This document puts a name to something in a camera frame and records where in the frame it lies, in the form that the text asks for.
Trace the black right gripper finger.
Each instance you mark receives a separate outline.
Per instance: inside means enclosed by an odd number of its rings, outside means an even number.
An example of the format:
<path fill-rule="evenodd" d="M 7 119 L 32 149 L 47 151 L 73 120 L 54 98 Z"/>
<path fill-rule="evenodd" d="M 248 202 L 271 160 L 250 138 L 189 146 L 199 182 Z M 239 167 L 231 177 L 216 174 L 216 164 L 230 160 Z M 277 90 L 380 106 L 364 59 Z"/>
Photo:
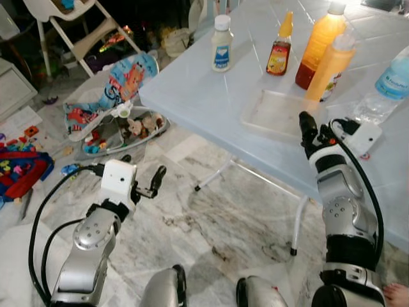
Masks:
<path fill-rule="evenodd" d="M 307 111 L 302 111 L 298 115 L 299 129 L 302 134 L 302 143 L 314 143 L 319 135 L 319 128 L 312 115 Z"/>

